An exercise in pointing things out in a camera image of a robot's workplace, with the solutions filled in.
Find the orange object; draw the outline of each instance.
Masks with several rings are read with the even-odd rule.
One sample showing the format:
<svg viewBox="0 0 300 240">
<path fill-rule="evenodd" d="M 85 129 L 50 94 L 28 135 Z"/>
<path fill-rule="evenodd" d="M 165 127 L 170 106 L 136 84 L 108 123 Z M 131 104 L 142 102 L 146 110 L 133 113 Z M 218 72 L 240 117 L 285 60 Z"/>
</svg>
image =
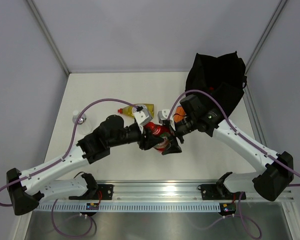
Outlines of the orange object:
<svg viewBox="0 0 300 240">
<path fill-rule="evenodd" d="M 182 106 L 178 106 L 175 110 L 175 114 L 173 116 L 173 120 L 175 123 L 180 122 L 186 116 L 186 112 L 182 108 Z"/>
</svg>

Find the plastic bottle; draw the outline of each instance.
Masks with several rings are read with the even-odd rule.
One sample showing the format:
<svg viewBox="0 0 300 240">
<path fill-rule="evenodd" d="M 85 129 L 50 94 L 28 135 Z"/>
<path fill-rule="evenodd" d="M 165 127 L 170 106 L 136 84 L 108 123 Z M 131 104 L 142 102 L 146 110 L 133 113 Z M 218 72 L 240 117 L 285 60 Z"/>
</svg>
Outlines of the plastic bottle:
<svg viewBox="0 0 300 240">
<path fill-rule="evenodd" d="M 154 146 L 154 148 L 159 152 L 163 152 L 170 144 L 168 140 L 168 137 L 171 135 L 169 128 L 167 128 L 166 126 L 157 125 L 153 122 L 147 123 L 144 127 L 150 129 L 154 136 L 164 139 L 162 143 Z"/>
<path fill-rule="evenodd" d="M 150 112 L 151 116 L 154 118 L 155 117 L 155 105 L 149 104 L 149 103 L 144 103 L 144 104 L 136 104 L 137 106 L 143 107 L 148 109 Z M 118 109 L 118 113 L 129 116 L 134 118 L 134 113 L 137 111 L 135 107 L 132 106 L 126 106 L 124 108 Z"/>
</svg>

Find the metal frame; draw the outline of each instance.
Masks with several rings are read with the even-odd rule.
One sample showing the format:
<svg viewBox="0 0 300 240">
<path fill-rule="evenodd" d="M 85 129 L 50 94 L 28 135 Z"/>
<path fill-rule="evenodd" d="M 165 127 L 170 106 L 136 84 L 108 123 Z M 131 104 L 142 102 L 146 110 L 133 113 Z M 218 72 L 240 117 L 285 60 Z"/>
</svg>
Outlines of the metal frame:
<svg viewBox="0 0 300 240">
<path fill-rule="evenodd" d="M 272 31 L 272 29 L 274 28 L 279 16 L 281 15 L 281 13 L 283 12 L 284 8 L 286 7 L 287 3 L 289 0 L 280 0 L 279 4 L 277 5 L 275 11 L 273 12 L 268 24 L 266 25 L 258 43 L 256 44 L 250 58 L 248 59 L 247 63 L 246 63 L 246 69 L 245 69 L 245 74 L 247 75 L 249 73 L 249 70 L 251 68 L 251 66 L 253 65 L 256 57 L 258 56 L 261 48 L 263 47 L 263 45 L 265 44 L 270 32 Z M 261 144 L 267 146 L 267 142 L 263 133 L 263 130 L 261 128 L 260 125 L 260 121 L 256 112 L 256 108 L 253 102 L 253 97 L 252 94 L 250 92 L 249 89 L 249 85 L 247 85 L 244 88 L 244 95 L 243 95 L 243 99 L 244 99 L 244 103 L 247 107 L 247 112 L 248 112 L 248 116 L 251 122 L 251 126 L 252 126 L 252 130 L 254 133 L 254 138 L 255 140 L 257 140 L 258 142 L 260 142 Z"/>
<path fill-rule="evenodd" d="M 263 31 L 256 47 L 254 48 L 246 65 L 246 73 L 249 72 L 254 60 L 258 56 L 267 37 L 272 31 L 276 21 L 283 12 L 289 0 L 280 0 L 271 19 L 269 20 L 265 30 Z M 25 0 L 30 11 L 33 13 L 34 19 L 42 30 L 48 44 L 51 46 L 56 59 L 61 65 L 67 76 L 70 70 L 62 55 L 60 54 L 49 30 L 33 0 Z M 267 145 L 263 134 L 260 121 L 253 103 L 253 97 L 247 86 L 245 88 L 244 102 L 246 104 L 248 116 L 251 122 L 254 137 L 263 145 Z M 114 193 L 112 203 L 205 203 L 213 201 L 203 201 L 201 193 L 197 190 L 197 186 L 203 183 L 211 183 L 215 180 L 187 180 L 187 181 L 98 181 L 98 183 L 113 184 Z M 247 202 L 267 202 L 264 198 L 255 192 L 246 193 Z M 293 239 L 300 240 L 300 217 L 295 209 L 294 198 L 290 190 L 285 190 L 276 200 L 282 204 L 285 217 L 290 228 Z M 13 240 L 24 240 L 27 226 L 29 224 L 32 213 L 20 216 Z"/>
<path fill-rule="evenodd" d="M 42 31 L 45 39 L 47 40 L 47 43 L 50 45 L 54 56 L 56 58 L 56 60 L 59 62 L 61 68 L 63 69 L 65 75 L 67 77 L 69 77 L 70 74 L 70 70 L 67 66 L 67 63 L 65 62 L 64 58 L 62 57 L 61 53 L 59 52 L 59 49 L 57 48 L 57 45 L 54 41 L 54 39 L 52 38 L 45 22 L 44 19 L 42 18 L 36 4 L 34 3 L 33 0 L 24 0 L 25 3 L 27 4 L 27 6 L 29 7 L 30 12 L 33 14 L 34 20 L 36 21 L 36 23 L 38 24 L 40 30 Z"/>
<path fill-rule="evenodd" d="M 54 202 L 39 205 L 36 212 L 51 212 Z M 54 212 L 72 213 L 220 213 L 218 202 L 103 202 L 91 206 L 89 202 L 57 202 Z"/>
</svg>

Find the yellow bottle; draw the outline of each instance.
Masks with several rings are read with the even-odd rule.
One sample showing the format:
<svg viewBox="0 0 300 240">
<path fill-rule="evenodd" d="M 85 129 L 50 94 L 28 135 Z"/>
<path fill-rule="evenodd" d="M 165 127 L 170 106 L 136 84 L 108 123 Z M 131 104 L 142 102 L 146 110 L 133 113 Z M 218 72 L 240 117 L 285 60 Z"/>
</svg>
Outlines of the yellow bottle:
<svg viewBox="0 0 300 240">
<path fill-rule="evenodd" d="M 142 104 L 135 104 L 135 105 L 148 109 L 151 116 L 153 118 L 155 117 L 155 105 L 149 104 L 149 103 L 142 103 Z M 137 111 L 137 109 L 135 107 L 132 107 L 132 106 L 126 106 L 124 108 L 118 109 L 118 113 L 129 116 L 129 117 L 132 117 L 132 118 L 135 117 L 134 113 L 136 111 Z"/>
</svg>

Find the black bracket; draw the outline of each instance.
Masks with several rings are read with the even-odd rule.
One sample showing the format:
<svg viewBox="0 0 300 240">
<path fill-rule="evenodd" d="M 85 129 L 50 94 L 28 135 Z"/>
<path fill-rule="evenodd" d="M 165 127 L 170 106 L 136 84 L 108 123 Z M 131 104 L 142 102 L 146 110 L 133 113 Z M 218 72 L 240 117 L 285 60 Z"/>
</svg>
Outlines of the black bracket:
<svg viewBox="0 0 300 240">
<path fill-rule="evenodd" d="M 162 137 L 154 136 L 150 129 L 144 128 L 138 145 L 141 150 L 149 150 L 163 141 L 164 139 Z"/>
<path fill-rule="evenodd" d="M 179 146 L 177 138 L 175 136 L 173 135 L 169 136 L 168 140 L 169 140 L 169 145 L 161 153 L 162 155 L 182 153 L 181 147 Z"/>
<path fill-rule="evenodd" d="M 237 205 L 236 203 L 219 203 L 221 216 L 228 216 L 236 213 Z"/>
<path fill-rule="evenodd" d="M 20 171 L 16 168 L 6 172 L 6 182 L 11 183 L 19 179 Z M 44 196 L 39 191 L 34 195 L 26 193 L 27 188 L 17 182 L 7 188 L 12 203 L 13 211 L 16 216 L 27 214 L 39 206 L 40 199 Z"/>
<path fill-rule="evenodd" d="M 201 192 L 202 200 L 238 200 L 241 192 L 229 192 L 229 190 L 224 185 L 225 179 L 230 174 L 232 174 L 231 171 L 227 172 L 222 177 L 220 177 L 220 179 L 216 183 L 199 185 L 197 188 Z M 243 193 L 241 199 L 247 199 L 245 193 Z"/>
<path fill-rule="evenodd" d="M 294 169 L 294 159 L 288 152 L 284 151 L 282 154 L 277 154 L 277 160 Z M 264 173 L 254 178 L 252 182 L 254 189 L 260 196 L 273 202 L 292 182 L 294 174 L 276 162 L 267 164 L 265 167 Z"/>
<path fill-rule="evenodd" d="M 101 200 L 112 200 L 114 194 L 114 186 L 112 184 L 98 184 L 98 190 L 96 194 L 92 197 L 92 200 L 99 200 L 98 192 L 101 192 Z"/>
<path fill-rule="evenodd" d="M 239 196 L 241 194 L 240 191 L 237 191 L 235 193 L 229 192 L 226 190 L 225 192 L 220 193 L 220 191 L 217 188 L 217 184 L 201 184 L 198 186 L 198 190 L 201 192 L 202 200 L 233 200 L 234 198 L 236 200 L 239 199 Z M 244 193 L 241 197 L 242 200 L 247 199 L 246 194 Z"/>
</svg>

